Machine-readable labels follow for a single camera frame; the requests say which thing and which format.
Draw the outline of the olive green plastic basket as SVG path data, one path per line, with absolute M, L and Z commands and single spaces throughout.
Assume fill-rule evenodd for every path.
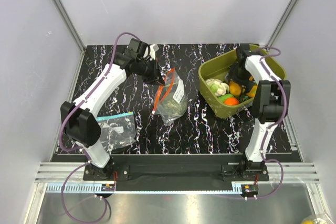
M 236 50 L 234 49 L 206 61 L 199 67 L 198 70 L 200 80 L 199 92 L 214 111 L 214 114 L 221 119 L 233 116 L 236 113 L 251 107 L 253 104 L 253 98 L 250 98 L 236 106 L 226 105 L 218 99 L 215 93 L 206 84 L 206 80 L 208 79 L 218 79 L 220 81 L 224 81 L 230 67 L 236 61 L 237 56 Z

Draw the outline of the red zip clear bag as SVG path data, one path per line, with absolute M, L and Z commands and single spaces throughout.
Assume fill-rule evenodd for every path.
M 152 114 L 160 115 L 164 125 L 169 126 L 182 116 L 169 116 L 163 114 L 162 102 L 165 99 L 174 99 L 176 102 L 180 103 L 180 101 L 183 98 L 187 98 L 187 96 L 184 89 L 184 81 L 179 77 L 174 68 L 166 73 L 164 81 L 165 86 L 160 86 L 156 93 Z

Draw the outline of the green netted melon toy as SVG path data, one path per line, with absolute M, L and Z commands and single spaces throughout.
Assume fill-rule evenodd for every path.
M 187 98 L 183 98 L 180 103 L 174 99 L 165 99 L 162 102 L 163 114 L 169 116 L 182 116 L 187 110 Z

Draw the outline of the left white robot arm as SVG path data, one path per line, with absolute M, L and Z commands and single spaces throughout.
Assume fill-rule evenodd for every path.
M 131 39 L 123 52 L 113 51 L 111 62 L 79 98 L 61 105 L 59 135 L 66 135 L 88 155 L 90 164 L 95 166 L 95 174 L 103 180 L 113 175 L 113 167 L 109 164 L 110 155 L 100 141 L 98 112 L 114 90 L 132 74 L 141 76 L 146 84 L 165 84 L 156 59 L 158 49 L 156 44 Z

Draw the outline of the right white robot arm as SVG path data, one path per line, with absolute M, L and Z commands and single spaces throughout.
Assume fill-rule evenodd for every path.
M 266 173 L 266 150 L 272 134 L 288 113 L 291 83 L 281 80 L 267 65 L 266 59 L 279 56 L 281 51 L 273 55 L 263 55 L 262 48 L 251 49 L 243 44 L 236 49 L 237 60 L 230 68 L 226 82 L 233 81 L 245 91 L 251 91 L 257 85 L 251 114 L 255 125 L 251 139 L 239 162 L 235 174 L 244 180 L 250 180 L 256 174 Z

